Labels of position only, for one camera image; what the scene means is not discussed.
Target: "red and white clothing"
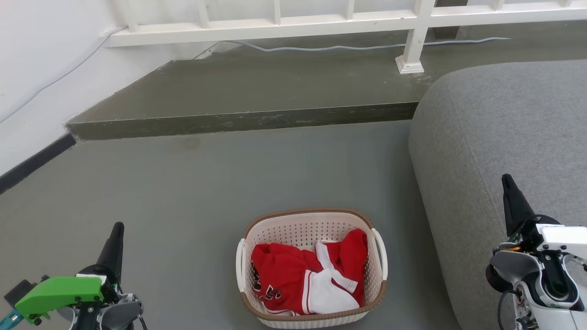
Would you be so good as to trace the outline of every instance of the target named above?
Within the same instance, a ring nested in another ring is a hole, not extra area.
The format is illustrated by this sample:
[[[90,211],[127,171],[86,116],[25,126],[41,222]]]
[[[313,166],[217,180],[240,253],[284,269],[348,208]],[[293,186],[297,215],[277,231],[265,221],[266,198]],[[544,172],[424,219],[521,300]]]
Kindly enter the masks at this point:
[[[318,242],[316,253],[284,244],[252,252],[253,290],[277,315],[327,314],[363,305],[367,239],[351,231],[342,242]]]

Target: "white basket handle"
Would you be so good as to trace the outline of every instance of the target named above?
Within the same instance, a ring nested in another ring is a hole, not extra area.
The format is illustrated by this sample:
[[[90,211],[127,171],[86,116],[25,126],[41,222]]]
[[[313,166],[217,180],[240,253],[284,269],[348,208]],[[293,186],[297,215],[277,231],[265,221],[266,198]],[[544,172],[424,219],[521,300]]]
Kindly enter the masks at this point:
[[[246,252],[245,239],[241,238],[241,241],[238,242],[237,261],[236,261],[237,285],[238,285],[238,290],[241,292],[245,292],[245,261],[244,261],[244,258],[246,256],[245,252]]]
[[[379,232],[375,230],[375,228],[371,229],[373,234],[375,234],[375,241],[377,242],[377,247],[379,248],[379,253],[381,253],[381,269],[383,270],[383,280],[387,280],[387,251],[385,250],[385,244],[383,244],[383,239]]]

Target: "gray upholstery fabric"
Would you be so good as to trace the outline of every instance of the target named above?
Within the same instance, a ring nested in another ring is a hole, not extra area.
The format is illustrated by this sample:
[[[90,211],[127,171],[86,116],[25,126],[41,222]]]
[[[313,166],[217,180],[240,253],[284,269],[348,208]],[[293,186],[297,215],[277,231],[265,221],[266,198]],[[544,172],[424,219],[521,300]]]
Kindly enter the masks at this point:
[[[484,272],[505,238],[502,174],[537,213],[587,225],[586,82],[587,60],[481,66],[438,80],[416,110],[410,154],[463,330],[498,329]]]

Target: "laundry basket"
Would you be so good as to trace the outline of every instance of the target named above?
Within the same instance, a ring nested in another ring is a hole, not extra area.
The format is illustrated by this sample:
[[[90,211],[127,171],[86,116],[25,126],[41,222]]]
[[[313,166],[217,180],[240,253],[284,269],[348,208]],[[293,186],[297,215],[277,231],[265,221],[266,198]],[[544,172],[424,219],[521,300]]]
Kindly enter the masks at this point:
[[[252,290],[254,279],[251,254],[255,245],[281,243],[313,250],[319,240],[342,241],[355,228],[367,234],[363,307],[345,312],[300,316],[279,316],[267,312]],[[387,254],[381,236],[365,216],[352,210],[313,208],[270,214],[254,221],[238,244],[236,269],[242,301],[265,325],[281,329],[323,328],[355,322],[379,304],[387,283]]]

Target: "white railing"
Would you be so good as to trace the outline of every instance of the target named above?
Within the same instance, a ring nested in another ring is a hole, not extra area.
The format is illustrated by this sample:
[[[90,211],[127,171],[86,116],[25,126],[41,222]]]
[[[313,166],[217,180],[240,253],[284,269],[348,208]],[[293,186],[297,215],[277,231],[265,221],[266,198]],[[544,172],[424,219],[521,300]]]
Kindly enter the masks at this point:
[[[424,72],[420,54],[428,28],[587,19],[587,0],[525,4],[494,0],[492,5],[456,7],[434,7],[435,0],[416,0],[412,10],[379,12],[354,12],[355,0],[346,0],[341,15],[296,17],[282,17],[280,0],[274,0],[271,19],[211,21],[205,0],[195,0],[198,22],[139,25],[134,12],[138,0],[121,1],[129,27],[113,34],[108,47],[409,30],[404,53],[396,58],[400,73]]]

